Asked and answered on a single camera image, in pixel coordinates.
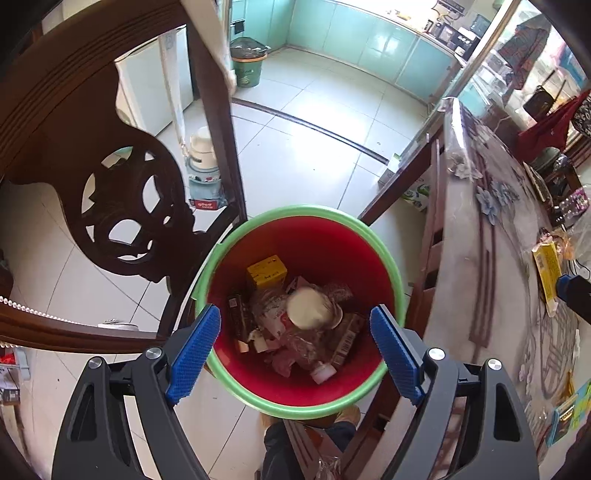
shoe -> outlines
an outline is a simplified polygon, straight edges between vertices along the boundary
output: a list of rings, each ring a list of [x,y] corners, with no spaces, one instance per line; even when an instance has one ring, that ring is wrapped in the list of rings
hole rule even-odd
[[[271,425],[273,425],[279,421],[281,421],[281,419],[278,419],[276,417],[271,417],[270,415],[267,415],[266,413],[261,413],[261,425],[262,425],[262,429],[263,429],[264,433],[267,432],[267,429]]]
[[[347,407],[336,417],[335,423],[338,421],[348,421],[349,423],[355,425],[355,428],[357,428],[357,425],[361,421],[361,411],[359,407],[357,405],[351,405],[350,407]]]

green bin rim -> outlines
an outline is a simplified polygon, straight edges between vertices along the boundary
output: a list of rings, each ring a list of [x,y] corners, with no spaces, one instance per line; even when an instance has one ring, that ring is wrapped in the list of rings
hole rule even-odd
[[[230,233],[221,244],[217,244],[207,260],[207,263],[199,276],[197,284],[193,290],[192,298],[195,300],[195,312],[198,313],[205,305],[207,305],[207,294],[211,285],[213,276],[216,268],[221,260],[226,256],[230,249],[245,235],[252,232],[254,229],[281,218],[288,218],[294,216],[315,216],[320,218],[326,218],[334,222],[340,223],[363,238],[378,254],[388,275],[390,282],[392,283],[392,289],[394,291],[395,301],[395,317],[397,322],[403,326],[405,317],[405,301],[404,301],[404,290],[402,288],[402,278],[396,262],[390,255],[390,252],[380,240],[380,238],[364,223],[357,218],[348,215],[347,213],[339,210],[318,206],[318,205],[295,205],[279,207],[274,210],[262,213],[245,223],[240,227],[236,228]],[[359,387],[350,392],[349,394],[333,400],[329,403],[324,403],[316,406],[308,407],[294,407],[288,405],[282,405],[266,400],[258,395],[247,390],[245,387],[240,385],[233,376],[228,373],[226,368],[222,365],[220,359],[214,349],[212,349],[209,357],[207,358],[207,365],[209,366],[213,375],[237,398],[250,407],[259,410],[263,413],[278,417],[281,419],[289,420],[309,420],[326,417],[334,413],[342,411],[349,405],[357,402],[364,396],[366,396],[370,390],[380,382],[388,368],[382,361],[374,370],[369,378],[363,382]]]

dark pants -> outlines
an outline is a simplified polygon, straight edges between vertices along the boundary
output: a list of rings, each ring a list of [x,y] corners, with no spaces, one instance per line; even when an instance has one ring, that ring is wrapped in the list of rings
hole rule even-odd
[[[355,425],[348,421],[340,421],[328,427],[325,432],[339,450],[344,452],[355,435]],[[267,452],[262,464],[261,480],[304,480],[282,421],[267,429],[265,449]]]

textured blue pad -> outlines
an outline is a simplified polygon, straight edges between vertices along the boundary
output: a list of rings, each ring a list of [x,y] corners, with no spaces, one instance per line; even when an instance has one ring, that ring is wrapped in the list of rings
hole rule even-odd
[[[371,334],[384,357],[396,388],[413,405],[419,405],[425,397],[425,392],[421,387],[419,367],[408,352],[404,341],[380,307],[374,307],[371,311],[369,324]]]
[[[191,393],[220,333],[221,324],[219,309],[214,305],[210,306],[170,366],[170,383],[166,390],[166,398],[171,405],[176,405],[181,398]]]

black trash bag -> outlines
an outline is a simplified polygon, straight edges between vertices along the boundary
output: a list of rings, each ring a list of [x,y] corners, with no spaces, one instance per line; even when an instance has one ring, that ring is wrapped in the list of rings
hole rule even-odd
[[[230,54],[238,60],[261,59],[270,49],[251,37],[238,37],[230,42]]]

